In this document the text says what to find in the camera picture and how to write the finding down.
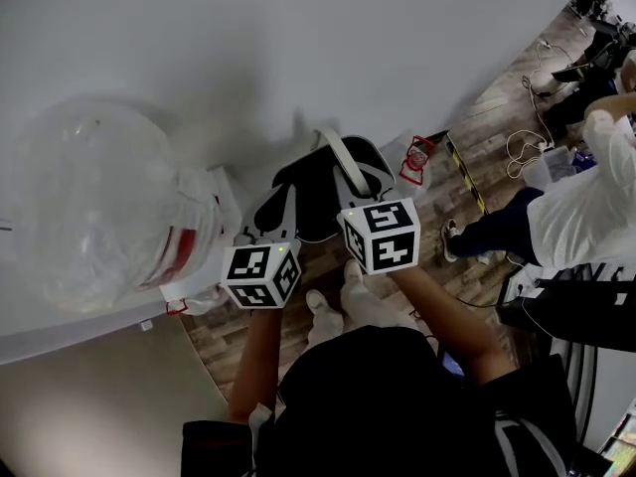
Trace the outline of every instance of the strap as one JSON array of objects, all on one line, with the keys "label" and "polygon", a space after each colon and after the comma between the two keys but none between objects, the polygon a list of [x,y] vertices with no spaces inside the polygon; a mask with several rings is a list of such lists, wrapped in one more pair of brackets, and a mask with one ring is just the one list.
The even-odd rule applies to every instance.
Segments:
[{"label": "strap", "polygon": [[320,137],[324,136],[329,143],[329,146],[333,150],[336,159],[340,163],[340,167],[343,169],[349,180],[353,182],[354,186],[358,190],[358,194],[363,198],[368,198],[371,196],[371,189],[369,188],[369,184],[367,183],[367,179],[360,171],[360,168],[354,161],[354,158],[351,157],[351,153],[347,150],[347,147],[342,142],[340,136],[329,127],[320,127],[315,129],[314,131],[318,136],[318,140],[320,141]]},{"label": "strap", "polygon": [[539,443],[542,451],[550,460],[557,477],[566,477],[567,470],[565,469],[565,464],[563,463],[560,454],[550,439],[538,427],[529,420],[525,420],[523,418],[518,420],[505,418],[505,415],[501,412],[497,413],[497,417],[498,418],[495,419],[495,436],[499,442],[499,446],[501,447],[506,461],[506,466],[508,466],[508,471],[510,472],[511,477],[519,477],[519,467],[517,466],[517,458],[515,457],[515,451],[512,443],[504,431],[506,427],[510,426],[525,427],[528,433]]}]

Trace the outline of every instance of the sneaker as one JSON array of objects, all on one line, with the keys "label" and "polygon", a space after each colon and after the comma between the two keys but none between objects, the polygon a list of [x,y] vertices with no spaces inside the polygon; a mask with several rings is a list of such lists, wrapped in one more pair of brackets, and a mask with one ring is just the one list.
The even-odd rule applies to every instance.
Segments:
[{"label": "sneaker", "polygon": [[552,97],[562,86],[563,83],[558,79],[551,78],[545,83],[537,85],[533,84],[533,90],[539,97]]},{"label": "sneaker", "polygon": [[444,226],[441,227],[441,241],[444,244],[444,257],[446,261],[449,263],[453,263],[457,261],[457,256],[455,256],[452,252],[448,250],[448,242],[453,238],[460,235],[459,230],[457,229],[457,224],[454,219],[446,220]]},{"label": "sneaker", "polygon": [[354,259],[347,261],[345,265],[345,282],[348,281],[360,281],[363,282],[364,274],[360,267],[360,264]]},{"label": "sneaker", "polygon": [[484,265],[490,265],[490,252],[484,252],[477,255],[477,261]]},{"label": "sneaker", "polygon": [[307,307],[313,314],[316,314],[316,311],[321,307],[331,309],[325,296],[318,290],[309,290],[305,295],[305,301],[307,302]]}]

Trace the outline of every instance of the cable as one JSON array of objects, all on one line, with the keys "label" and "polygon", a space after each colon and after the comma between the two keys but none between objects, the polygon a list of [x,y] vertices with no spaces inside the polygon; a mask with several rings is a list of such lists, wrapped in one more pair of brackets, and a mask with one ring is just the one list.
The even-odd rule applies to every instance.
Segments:
[{"label": "cable", "polygon": [[519,263],[518,261],[514,261],[513,259],[510,259],[510,257],[508,255],[506,255],[506,259],[508,261],[510,261],[513,265],[517,265],[517,266],[521,267],[522,269],[526,269],[525,265],[523,265],[522,263]]},{"label": "cable", "polygon": [[576,377],[576,387],[574,388],[574,413],[578,406],[578,397],[580,396],[580,385],[583,381],[583,363],[585,362],[585,345],[580,345],[580,355],[578,356],[578,374]]},{"label": "cable", "polygon": [[515,300],[517,300],[519,297],[521,297],[521,295],[517,295],[514,299],[509,300],[507,302],[502,302],[501,304],[490,304],[490,305],[487,305],[487,306],[478,306],[476,304],[471,304],[470,302],[466,302],[465,300],[462,300],[459,297],[455,297],[455,298],[457,300],[459,300],[462,304],[466,304],[467,306],[477,307],[478,309],[490,309],[491,307],[501,307],[501,306],[505,306],[505,305],[511,304]]},{"label": "cable", "polygon": [[[532,134],[540,138],[544,142],[543,149],[540,145],[533,145],[532,143],[524,143],[524,146],[521,148],[521,153],[519,154],[519,156],[513,157],[513,155],[510,153],[510,138],[512,138],[513,136],[516,136],[517,134],[521,134],[522,132],[527,132],[528,134]],[[506,153],[508,154],[508,157],[510,158],[510,162],[508,163],[508,166],[506,166],[506,174],[508,175],[508,177],[510,177],[511,179],[518,179],[519,177],[521,177],[521,174],[524,171],[524,168],[528,166],[530,163],[534,163],[535,161],[537,161],[539,157],[541,156],[540,154],[538,156],[531,157],[530,159],[527,159],[526,161],[521,161],[521,158],[524,157],[524,152],[526,151],[526,147],[532,147],[539,150],[540,152],[543,152],[543,150],[545,150],[549,146],[550,144],[548,143],[548,141],[541,134],[538,134],[535,131],[522,129],[520,131],[513,132],[510,136],[508,136],[508,139],[506,140]],[[519,164],[521,166],[521,168],[519,169],[519,173],[517,175],[512,175],[510,173],[510,168],[513,164]]]},{"label": "cable", "polygon": [[524,297],[524,299],[521,301],[521,308],[524,310],[524,312],[526,313],[526,316],[528,316],[528,318],[530,318],[533,323],[535,325],[537,325],[537,327],[539,327],[541,330],[543,330],[546,334],[548,334],[551,338],[556,339],[555,336],[553,336],[550,332],[548,332],[546,329],[544,329],[537,320],[535,320],[532,316],[530,316],[530,313],[528,312],[528,309],[526,309],[526,306],[524,305],[526,303],[526,298]]},{"label": "cable", "polygon": [[587,399],[587,411],[585,412],[585,422],[583,423],[583,430],[580,433],[579,443],[585,441],[587,435],[587,428],[589,427],[589,418],[592,416],[592,408],[594,406],[594,393],[596,392],[596,370],[598,369],[598,347],[594,347],[594,353],[592,354],[592,378],[589,386],[589,398]]},{"label": "cable", "polygon": [[[547,148],[554,148],[555,147],[555,140],[553,139],[552,134],[550,133],[550,129],[548,128],[548,126],[546,125],[546,123],[544,122],[544,120],[542,119],[541,115],[539,114],[539,110],[537,109],[537,103],[535,102],[535,96],[539,95],[538,93],[535,92],[535,89],[533,88],[533,76],[538,73],[542,68],[543,68],[543,61],[542,61],[542,57],[541,57],[541,46],[543,43],[537,43],[537,61],[539,63],[539,66],[530,73],[529,76],[522,76],[521,78],[521,85],[526,88],[528,90],[528,95],[530,96],[530,102],[533,105],[533,110],[535,111],[535,115],[537,116],[537,119],[539,120],[539,122],[541,123],[541,125],[544,127],[544,129],[546,130],[546,133],[548,134],[548,138],[550,139],[550,141],[546,140],[542,135],[528,130],[528,129],[522,129],[516,132],[513,132],[510,136],[508,136],[508,139],[506,140],[506,152],[508,153],[508,157],[510,157],[510,163],[508,163],[508,166],[506,166],[506,174],[508,175],[508,177],[510,177],[511,179],[518,179],[519,177],[521,177],[524,168],[526,166],[528,166],[531,163],[534,163],[535,161],[537,161],[539,159],[539,157],[541,157],[541,154],[536,156],[536,157],[531,157],[530,159],[526,160],[526,161],[522,161],[521,158],[524,156],[524,152],[526,151],[526,147],[532,147],[535,148],[537,150],[539,150],[541,153],[543,153],[544,150],[546,150]],[[545,48],[551,49],[551,48],[557,48],[558,50],[561,50],[562,52],[565,53],[565,55],[567,56],[567,58],[569,59],[570,63],[573,63],[573,60],[571,58],[571,56],[568,54],[568,52],[566,50],[564,50],[561,46],[556,46],[556,45],[551,45],[546,41],[546,45],[544,46]],[[555,95],[556,93],[560,92],[561,90],[563,90],[566,87],[566,84],[564,84],[561,88],[559,88],[555,93],[551,93],[550,95]],[[534,136],[537,136],[539,138],[541,138],[541,140],[544,142],[544,147],[542,148],[540,145],[533,145],[532,143],[524,143],[524,146],[521,149],[521,153],[519,154],[519,157],[513,157],[510,153],[510,148],[509,148],[509,144],[510,144],[510,138],[512,138],[513,136],[520,134],[522,132],[526,132],[529,134],[533,134]],[[521,168],[519,169],[519,173],[517,175],[512,175],[510,173],[510,168],[513,166],[513,164],[518,164],[521,166]]]},{"label": "cable", "polygon": [[[487,306],[478,306],[476,304],[471,304],[470,302],[466,302],[465,300],[462,300],[459,297],[455,297],[455,300],[459,300],[462,304],[466,304],[467,306],[471,306],[471,307],[476,307],[478,309],[490,309],[491,307],[501,307],[501,306],[508,305],[514,302],[515,300],[517,300],[520,296],[521,295],[517,295],[514,299],[509,300],[508,302],[502,302],[501,304],[490,304]],[[413,309],[410,313],[408,313],[408,316],[412,316],[416,320],[421,320],[421,316],[419,316],[419,313],[417,313],[417,310],[415,309]]]}]

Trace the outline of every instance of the white shirt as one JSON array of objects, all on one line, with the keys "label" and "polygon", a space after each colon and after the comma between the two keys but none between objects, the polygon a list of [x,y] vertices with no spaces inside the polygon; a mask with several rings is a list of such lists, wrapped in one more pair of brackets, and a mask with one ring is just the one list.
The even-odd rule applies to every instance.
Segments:
[{"label": "white shirt", "polygon": [[636,148],[627,118],[592,111],[583,139],[598,165],[558,181],[528,205],[533,249],[545,267],[636,263]]}]

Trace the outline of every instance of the white cable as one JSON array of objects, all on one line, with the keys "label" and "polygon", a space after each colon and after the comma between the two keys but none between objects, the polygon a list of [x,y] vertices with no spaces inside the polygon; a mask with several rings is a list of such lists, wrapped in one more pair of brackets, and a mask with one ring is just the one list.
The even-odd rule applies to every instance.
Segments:
[{"label": "white cable", "polygon": [[537,327],[539,327],[541,330],[543,330],[546,334],[548,334],[551,338],[553,339],[558,339],[555,336],[553,336],[550,332],[548,332],[546,329],[544,329],[541,325],[539,325],[539,322],[537,320],[535,320],[532,316],[530,316],[530,313],[528,312],[528,309],[526,309],[526,306],[524,305],[524,303],[526,302],[526,297],[524,297],[521,301],[521,308],[524,310],[524,312],[526,313],[526,315],[528,316],[528,318],[530,318],[533,323],[535,325],[537,325]]},{"label": "white cable", "polygon": [[[530,102],[533,105],[533,110],[535,111],[535,115],[537,116],[537,119],[539,120],[541,125],[546,130],[546,133],[548,134],[548,138],[550,139],[550,141],[546,140],[541,134],[538,134],[538,133],[536,133],[534,131],[531,131],[531,130],[528,130],[528,129],[522,129],[522,130],[513,132],[510,136],[508,136],[508,139],[506,140],[506,153],[508,154],[508,157],[510,158],[510,162],[508,163],[508,166],[506,166],[506,174],[511,179],[518,179],[519,177],[521,177],[521,175],[522,175],[522,173],[524,171],[524,168],[526,166],[528,166],[529,164],[534,163],[535,161],[537,161],[541,157],[541,154],[540,154],[538,156],[531,157],[530,159],[527,159],[526,161],[522,161],[521,159],[524,156],[524,152],[526,151],[526,147],[532,147],[532,148],[534,148],[536,150],[539,150],[541,153],[543,153],[543,151],[546,148],[549,148],[549,147],[554,148],[555,147],[555,140],[553,139],[553,136],[550,133],[550,130],[548,129],[548,126],[546,125],[544,120],[541,118],[541,115],[539,114],[539,110],[537,109],[537,103],[535,102],[535,95],[536,94],[535,94],[535,90],[533,89],[533,76],[536,73],[538,73],[543,68],[543,61],[542,61],[542,57],[541,57],[541,46],[542,46],[542,43],[537,43],[537,62],[539,63],[539,65],[537,66],[536,69],[534,69],[530,73],[530,75],[528,77],[523,77],[522,78],[522,85],[528,89],[528,95],[530,96]],[[550,46],[550,48],[557,48],[558,50],[561,50],[562,52],[564,52],[565,55],[567,56],[567,58],[570,60],[570,62],[572,62],[571,56],[561,46],[556,46],[556,45],[549,45],[549,46]],[[540,138],[544,142],[545,146],[542,148],[539,145],[534,145],[532,143],[524,143],[524,145],[523,145],[523,147],[521,149],[521,153],[519,154],[519,156],[518,157],[513,157],[512,154],[510,153],[510,146],[509,146],[510,145],[510,138],[512,138],[513,136],[516,136],[517,134],[520,134],[522,132],[527,132],[529,134],[537,136],[538,138]],[[517,173],[517,175],[512,175],[510,173],[510,169],[513,166],[513,164],[517,164],[517,165],[521,166],[521,168],[519,169],[519,173]]]},{"label": "white cable", "polygon": [[510,259],[509,256],[506,256],[506,259],[508,261],[510,261],[513,265],[517,265],[519,267],[521,267],[524,271],[526,270],[526,267],[524,265],[521,265],[520,263],[517,263],[516,261],[514,261],[513,259]]},{"label": "white cable", "polygon": [[[532,143],[524,143],[524,146],[522,147],[521,153],[519,154],[519,156],[513,157],[513,155],[510,153],[510,138],[512,138],[513,136],[516,136],[517,134],[521,134],[522,132],[527,132],[528,134],[532,134],[533,136],[537,136],[538,138],[540,138],[544,142],[545,148],[549,146],[548,141],[541,134],[538,134],[535,131],[531,131],[528,129],[522,129],[520,131],[513,132],[510,136],[508,136],[508,139],[506,140],[506,153],[508,154],[508,157],[510,158],[510,162],[508,163],[508,166],[506,166],[506,174],[511,179],[518,179],[519,177],[521,177],[521,174],[524,171],[524,168],[539,159],[540,156],[536,156],[536,157],[531,157],[530,159],[527,159],[526,161],[522,161],[521,159],[522,157],[524,157],[524,152],[526,151],[527,147],[535,148],[539,150],[540,152],[542,151],[542,147],[539,145],[534,145]],[[513,164],[518,164],[521,166],[521,168],[519,169],[519,173],[517,175],[512,175],[510,173],[510,168],[512,167]]]}]

